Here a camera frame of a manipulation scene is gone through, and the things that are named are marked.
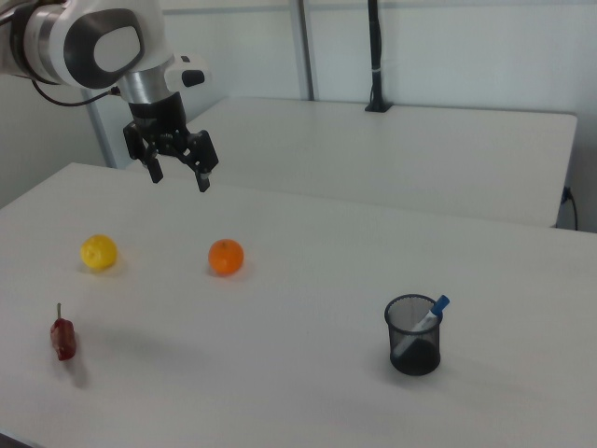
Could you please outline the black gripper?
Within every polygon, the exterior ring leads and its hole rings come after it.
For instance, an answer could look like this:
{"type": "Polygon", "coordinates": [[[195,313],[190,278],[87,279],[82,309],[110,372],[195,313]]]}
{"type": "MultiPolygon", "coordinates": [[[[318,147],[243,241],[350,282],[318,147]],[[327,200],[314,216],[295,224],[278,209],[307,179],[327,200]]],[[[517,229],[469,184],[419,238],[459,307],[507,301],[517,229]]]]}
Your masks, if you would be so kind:
{"type": "Polygon", "coordinates": [[[209,189],[211,172],[219,163],[207,131],[187,135],[187,116],[179,92],[151,104],[129,104],[132,122],[124,129],[129,156],[140,161],[154,184],[163,178],[157,154],[176,156],[189,167],[200,192],[209,189]]]}

